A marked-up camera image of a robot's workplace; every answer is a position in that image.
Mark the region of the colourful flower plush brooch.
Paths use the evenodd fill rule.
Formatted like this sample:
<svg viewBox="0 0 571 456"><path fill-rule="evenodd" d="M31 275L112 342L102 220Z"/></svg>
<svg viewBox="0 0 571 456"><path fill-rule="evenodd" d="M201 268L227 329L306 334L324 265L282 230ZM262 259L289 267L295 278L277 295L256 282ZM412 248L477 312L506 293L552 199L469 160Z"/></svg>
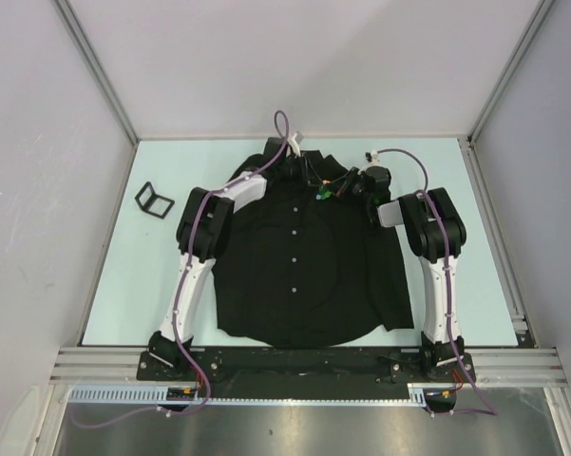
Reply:
<svg viewBox="0 0 571 456"><path fill-rule="evenodd" d="M315 198L317 200L326 200L334 195L335 191L333 190L333 182L331 180L323 180L317 188Z"/></svg>

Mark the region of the black button-up shirt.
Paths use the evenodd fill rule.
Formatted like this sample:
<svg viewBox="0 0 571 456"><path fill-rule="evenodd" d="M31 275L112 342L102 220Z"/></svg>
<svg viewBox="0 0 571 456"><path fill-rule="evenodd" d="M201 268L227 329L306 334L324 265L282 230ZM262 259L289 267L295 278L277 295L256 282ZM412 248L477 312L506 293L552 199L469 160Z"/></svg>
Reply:
<svg viewBox="0 0 571 456"><path fill-rule="evenodd" d="M271 138L240 166L279 156ZM319 185L350 170L335 157L305 151ZM378 327L413 325L397 233L373 226L356 198L317 200L317 188L278 176L264 198L234 214L212 274L218 328L282 349L356 340Z"/></svg>

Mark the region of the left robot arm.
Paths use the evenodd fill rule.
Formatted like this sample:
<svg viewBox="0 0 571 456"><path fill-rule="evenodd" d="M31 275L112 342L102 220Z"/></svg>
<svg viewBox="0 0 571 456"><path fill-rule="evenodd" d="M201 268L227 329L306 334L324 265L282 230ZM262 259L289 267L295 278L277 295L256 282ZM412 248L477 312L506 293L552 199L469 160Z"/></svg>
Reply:
<svg viewBox="0 0 571 456"><path fill-rule="evenodd" d="M174 381L199 372L190 353L196 312L206 279L226 250L235 212L264 198L280 175L309 183L308 168L304 154L274 157L260 167L245 166L218 190L191 191L176 233L181 256L174 296L140 356L139 380Z"/></svg>

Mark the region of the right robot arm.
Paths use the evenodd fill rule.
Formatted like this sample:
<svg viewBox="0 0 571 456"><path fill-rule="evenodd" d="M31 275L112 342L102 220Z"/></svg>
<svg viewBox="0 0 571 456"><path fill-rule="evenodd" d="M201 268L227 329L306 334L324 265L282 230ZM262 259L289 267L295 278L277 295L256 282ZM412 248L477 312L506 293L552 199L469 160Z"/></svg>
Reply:
<svg viewBox="0 0 571 456"><path fill-rule="evenodd" d="M417 190L390 199L390 170L380 165L356 167L342 178L324 180L331 197L354 197L366 206L371 225L403 226L409 247L420 261L424 279L425 322L419 350L420 372L430 381L452 374L466 380L465 340L456 309L456 268L466 243L466 227L443 187Z"/></svg>

